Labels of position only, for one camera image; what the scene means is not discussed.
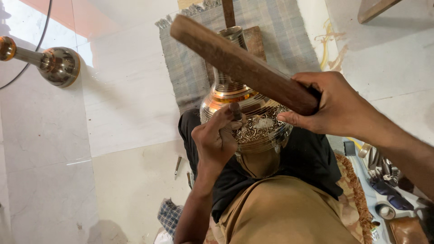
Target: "gray woven rug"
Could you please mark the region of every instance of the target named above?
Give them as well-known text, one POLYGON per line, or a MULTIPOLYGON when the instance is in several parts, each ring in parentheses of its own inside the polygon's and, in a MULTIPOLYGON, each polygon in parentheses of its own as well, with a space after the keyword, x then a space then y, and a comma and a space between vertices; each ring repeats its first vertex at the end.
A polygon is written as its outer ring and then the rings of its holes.
MULTIPOLYGON (((216 32, 225 29, 220 0, 205 0, 204 7, 193 4, 181 14, 216 32)), ((297 72, 319 72, 318 59, 304 28, 296 0, 235 0, 235 21, 244 29, 259 26, 267 62, 291 76, 297 72)), ((172 19, 167 16, 155 25, 160 40, 179 111, 198 108, 209 92, 204 60, 170 37, 172 19)))

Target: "small chisel on floor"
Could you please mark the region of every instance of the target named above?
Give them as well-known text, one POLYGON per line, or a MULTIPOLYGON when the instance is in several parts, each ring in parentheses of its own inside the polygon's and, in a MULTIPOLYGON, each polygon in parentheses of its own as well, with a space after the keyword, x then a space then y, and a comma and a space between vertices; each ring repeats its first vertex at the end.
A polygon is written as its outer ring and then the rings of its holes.
POLYGON ((175 169, 175 180, 176 180, 176 174, 178 173, 179 163, 181 162, 182 157, 178 157, 178 162, 176 163, 176 169, 175 169))

